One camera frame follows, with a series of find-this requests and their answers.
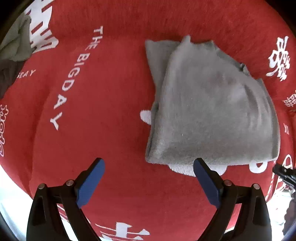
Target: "silver screw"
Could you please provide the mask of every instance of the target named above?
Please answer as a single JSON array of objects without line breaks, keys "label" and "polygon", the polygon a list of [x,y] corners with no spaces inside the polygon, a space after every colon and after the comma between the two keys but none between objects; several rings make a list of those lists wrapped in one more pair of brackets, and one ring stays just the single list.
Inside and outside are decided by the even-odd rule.
[{"label": "silver screw", "polygon": [[224,184],[225,184],[226,186],[231,186],[231,185],[232,185],[232,182],[231,182],[230,180],[225,180],[225,181],[224,181]]},{"label": "silver screw", "polygon": [[259,186],[259,184],[257,184],[257,183],[255,183],[255,184],[253,185],[253,187],[254,187],[255,189],[257,189],[257,190],[260,189],[260,186]]},{"label": "silver screw", "polygon": [[39,189],[43,189],[44,187],[45,187],[45,184],[44,184],[44,183],[41,183],[41,184],[38,186]]},{"label": "silver screw", "polygon": [[73,180],[68,180],[68,181],[66,181],[66,185],[67,185],[67,186],[72,186],[73,183],[74,183]]}]

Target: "white floor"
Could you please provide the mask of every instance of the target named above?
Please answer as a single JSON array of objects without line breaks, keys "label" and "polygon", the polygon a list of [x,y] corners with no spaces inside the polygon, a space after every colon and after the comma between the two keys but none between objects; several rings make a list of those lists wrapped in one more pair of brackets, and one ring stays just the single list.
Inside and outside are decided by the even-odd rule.
[{"label": "white floor", "polygon": [[[284,215],[290,200],[289,193],[278,193],[267,203],[272,226],[272,241],[280,241],[283,238]],[[20,241],[26,241],[31,205],[32,199],[10,179],[0,166],[0,212]],[[65,220],[62,221],[69,238],[77,241],[70,224]]]}]

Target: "folded garment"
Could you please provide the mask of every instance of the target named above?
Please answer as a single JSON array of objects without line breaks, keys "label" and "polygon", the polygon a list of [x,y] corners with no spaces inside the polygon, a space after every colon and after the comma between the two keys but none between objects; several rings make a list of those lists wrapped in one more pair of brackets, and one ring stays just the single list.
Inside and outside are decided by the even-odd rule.
[{"label": "folded garment", "polygon": [[237,165],[276,160],[279,124],[261,79],[213,42],[145,42],[155,84],[146,161]]},{"label": "folded garment", "polygon": [[31,56],[30,23],[30,16],[25,14],[16,19],[0,44],[0,60],[25,61]]},{"label": "folded garment", "polygon": [[24,61],[16,62],[9,59],[0,60],[0,99],[3,98],[9,86],[15,82],[24,63]]}]

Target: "dark brown cloth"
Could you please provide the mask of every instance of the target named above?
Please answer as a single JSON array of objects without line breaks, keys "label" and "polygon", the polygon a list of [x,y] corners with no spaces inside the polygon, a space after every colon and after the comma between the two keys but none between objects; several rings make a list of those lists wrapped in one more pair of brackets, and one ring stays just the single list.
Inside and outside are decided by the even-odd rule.
[{"label": "dark brown cloth", "polygon": [[15,62],[9,59],[0,60],[0,99],[11,86],[19,72],[22,70],[25,61]]}]

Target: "red blanket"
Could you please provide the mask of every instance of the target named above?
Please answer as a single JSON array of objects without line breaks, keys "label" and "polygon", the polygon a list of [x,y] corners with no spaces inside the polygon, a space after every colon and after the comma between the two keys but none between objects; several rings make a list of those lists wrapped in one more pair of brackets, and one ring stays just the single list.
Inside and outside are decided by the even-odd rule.
[{"label": "red blanket", "polygon": [[[155,92],[144,40],[180,41],[187,34],[193,42],[214,40],[263,78],[281,129],[278,162],[294,166],[288,111],[296,109],[296,39],[264,1],[34,4],[26,12],[36,52],[0,101],[0,164],[31,196],[38,184],[61,185],[101,157],[105,174],[83,207],[100,237],[198,239],[215,208],[195,177],[145,161],[150,126],[140,118]],[[222,178],[259,183],[269,200],[282,185],[273,164],[228,166]]]}]

